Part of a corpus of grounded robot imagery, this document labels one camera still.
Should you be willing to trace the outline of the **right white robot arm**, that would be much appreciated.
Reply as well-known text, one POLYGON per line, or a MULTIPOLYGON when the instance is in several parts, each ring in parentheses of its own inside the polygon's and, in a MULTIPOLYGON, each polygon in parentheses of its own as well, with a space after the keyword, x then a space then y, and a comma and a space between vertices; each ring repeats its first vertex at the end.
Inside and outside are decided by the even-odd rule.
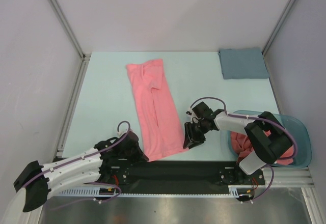
POLYGON ((297 155, 297 143, 294 137, 269 112, 257 116, 232 114, 222 109, 210 108, 186 112, 191 120, 186 122, 185 148, 193 148, 205 142, 205 134, 210 131, 233 131, 246 134, 253 147, 240 161, 235 171, 235 179, 247 184, 253 173, 265 165, 272 165, 278 159, 291 159, 297 155))

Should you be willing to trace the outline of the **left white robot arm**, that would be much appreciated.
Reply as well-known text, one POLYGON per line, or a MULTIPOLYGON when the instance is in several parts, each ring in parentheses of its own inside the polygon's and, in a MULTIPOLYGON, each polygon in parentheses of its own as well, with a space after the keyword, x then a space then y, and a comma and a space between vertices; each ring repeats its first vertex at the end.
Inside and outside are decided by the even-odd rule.
POLYGON ((148 161, 136 136, 111 137, 100 141, 80 155, 61 161, 40 164, 30 162, 13 185, 25 190, 23 212, 31 212, 45 204, 54 194, 80 184, 107 183, 112 178, 111 162, 126 160, 135 164, 148 161))

